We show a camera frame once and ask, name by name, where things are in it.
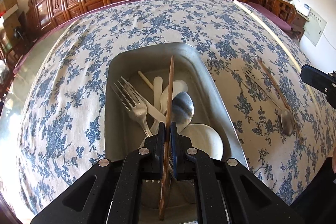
white plate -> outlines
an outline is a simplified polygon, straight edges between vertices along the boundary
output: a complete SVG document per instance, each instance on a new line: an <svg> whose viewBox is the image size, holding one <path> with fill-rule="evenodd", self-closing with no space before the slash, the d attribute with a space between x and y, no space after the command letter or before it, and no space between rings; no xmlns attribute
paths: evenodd
<svg viewBox="0 0 336 224"><path fill-rule="evenodd" d="M210 158L222 159L224 151L222 139L210 126L201 123L190 124L180 134L189 137L193 147L206 152Z"/></svg>

person's hand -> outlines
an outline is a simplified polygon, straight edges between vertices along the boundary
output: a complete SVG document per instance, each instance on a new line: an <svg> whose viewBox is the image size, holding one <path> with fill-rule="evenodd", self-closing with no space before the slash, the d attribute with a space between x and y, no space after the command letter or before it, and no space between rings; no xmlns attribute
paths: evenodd
<svg viewBox="0 0 336 224"><path fill-rule="evenodd" d="M332 166L334 173L336 173L336 147L334 148Z"/></svg>

chopstick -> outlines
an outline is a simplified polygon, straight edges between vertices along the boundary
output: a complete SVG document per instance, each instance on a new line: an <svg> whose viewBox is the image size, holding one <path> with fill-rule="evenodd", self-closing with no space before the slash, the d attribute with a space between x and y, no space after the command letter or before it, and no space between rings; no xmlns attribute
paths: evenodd
<svg viewBox="0 0 336 224"><path fill-rule="evenodd" d="M285 107L290 111L291 108L290 108L290 106L288 105L287 100L286 100L286 98L284 97L283 93L281 92L281 90L280 90L280 88L279 88L277 82L275 81L273 75L271 75L271 74L269 73L268 69L266 68L266 66L264 65L264 63L263 63L260 59L258 59L258 63L259 63L259 65L261 66L261 68L265 71L267 77L270 78L270 80L271 80L271 82L272 82L272 84L273 84L275 90L278 92L278 94L279 94L279 96L280 96L280 98L281 98L283 104L284 104ZM299 129L296 127L296 123L295 123L295 121L294 121L294 129L295 129L295 131L296 131L297 134L298 134L300 144L302 144L302 137L301 137L301 134L300 134Z"/></svg>
<svg viewBox="0 0 336 224"><path fill-rule="evenodd" d="M169 84L168 84L168 100L167 100L167 114L166 114L166 134L163 154L163 173L160 189L159 202L159 219L164 220L165 209L167 205L167 192L169 191L168 182L170 181L168 164L169 164L169 140L170 140L170 124L171 124L171 103L173 99L173 81L174 81L174 56L170 59L169 69Z"/></svg>

white stick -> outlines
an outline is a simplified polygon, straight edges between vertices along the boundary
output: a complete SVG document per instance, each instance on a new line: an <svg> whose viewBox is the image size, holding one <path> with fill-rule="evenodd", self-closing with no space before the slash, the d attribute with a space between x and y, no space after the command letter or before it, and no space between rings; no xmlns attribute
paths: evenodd
<svg viewBox="0 0 336 224"><path fill-rule="evenodd" d="M138 71L138 74L145 81L145 83L151 88L151 90L154 90L153 84L147 79L147 77L144 76L144 74L141 71Z"/></svg>
<svg viewBox="0 0 336 224"><path fill-rule="evenodd" d="M274 40L280 45L280 47L284 50L284 52L288 55L289 59L293 62L294 67L298 71L298 73L301 73L301 67L296 62L294 56L292 53L287 49L287 47L283 44L283 42L277 37L277 35L258 17L256 16L251 10L247 9L243 4L238 2L237 0L233 1L237 6L239 6L244 12L246 12L248 15L253 17L273 38ZM313 99L313 102L315 104L316 109L318 110L320 116L322 116L320 108L317 105L317 101L315 98L315 95L309 85L306 85L307 89L309 90L310 96Z"/></svg>

table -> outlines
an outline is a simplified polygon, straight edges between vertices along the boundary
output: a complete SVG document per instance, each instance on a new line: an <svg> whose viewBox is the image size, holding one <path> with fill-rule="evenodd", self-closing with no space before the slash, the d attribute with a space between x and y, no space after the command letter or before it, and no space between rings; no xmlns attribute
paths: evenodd
<svg viewBox="0 0 336 224"><path fill-rule="evenodd" d="M255 13L300 65L310 63L287 35ZM189 43L198 50L231 116L251 172L287 204L305 189L335 140L336 111L324 95L314 91L318 110L281 47L232 1L143 0L76 21L41 66L26 99L18 138L20 191L32 212L38 213L105 157L105 85L113 57L168 42ZM279 106L281 100L257 58L265 62L293 109L303 144L295 133L283 135L281 110L269 97ZM243 67L261 82L251 81Z"/></svg>

